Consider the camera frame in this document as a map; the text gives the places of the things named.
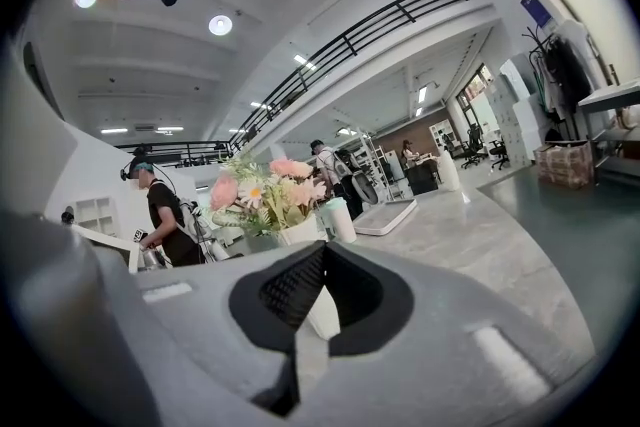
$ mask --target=black metal railing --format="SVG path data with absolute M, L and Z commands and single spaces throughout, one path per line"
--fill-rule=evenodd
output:
M 396 0 L 360 20 L 309 57 L 282 81 L 239 127 L 229 141 L 239 150 L 262 128 L 336 67 L 387 34 L 423 16 L 465 0 Z
M 116 148 L 129 153 L 143 148 L 145 155 L 154 164 L 168 164 L 178 168 L 220 163 L 233 156 L 229 141 L 138 143 L 116 146 Z

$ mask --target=blue sign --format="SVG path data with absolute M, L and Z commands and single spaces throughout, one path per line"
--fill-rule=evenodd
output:
M 520 4 L 524 6 L 527 12 L 531 15 L 531 18 L 533 18 L 541 28 L 553 19 L 549 14 L 549 11 L 547 11 L 539 0 L 521 0 Z

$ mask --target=black t-shirt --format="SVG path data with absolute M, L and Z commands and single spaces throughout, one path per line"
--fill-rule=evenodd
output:
M 149 201 L 149 215 L 151 216 L 151 222 L 154 228 L 162 224 L 162 219 L 158 213 L 160 207 L 169 207 L 176 221 L 180 223 L 180 226 L 184 226 L 184 219 L 182 218 L 182 212 L 180 212 L 178 198 L 176 198 L 176 195 L 163 182 L 154 180 L 151 183 L 147 200 Z M 162 248 L 172 262 L 180 260 L 180 258 L 192 250 L 195 245 L 195 242 L 178 228 L 162 239 Z

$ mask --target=reception desk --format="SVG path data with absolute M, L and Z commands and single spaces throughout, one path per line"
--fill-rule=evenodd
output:
M 409 186 L 414 196 L 438 189 L 438 182 L 434 176 L 437 169 L 437 162 L 428 159 L 405 170 Z

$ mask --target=ceiling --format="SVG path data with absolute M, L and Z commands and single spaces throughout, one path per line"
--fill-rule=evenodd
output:
M 333 146 L 349 141 L 351 136 L 337 133 L 344 127 L 374 134 L 415 119 L 418 107 L 424 113 L 433 111 L 475 60 L 488 33 L 487 29 L 427 48 L 352 89 L 280 141 L 287 157 L 307 160 L 309 144 L 315 139 Z M 418 92 L 425 85 L 426 98 L 418 104 Z
M 251 66 L 241 56 L 255 35 L 290 1 L 179 0 L 168 8 L 159 0 L 98 0 L 89 9 L 69 8 L 69 76 L 72 100 L 82 113 L 79 128 L 113 144 L 133 144 L 171 140 L 137 133 L 139 124 L 183 126 L 174 137 L 199 140 L 214 108 L 237 112 L 240 124 L 252 110 L 250 102 L 232 104 L 222 93 L 238 68 Z M 218 14 L 233 21 L 223 37 L 208 30 Z M 271 59 L 270 68 L 273 76 L 288 75 L 290 52 Z M 273 85 L 268 81 L 265 90 Z M 128 133 L 100 134 L 120 127 Z

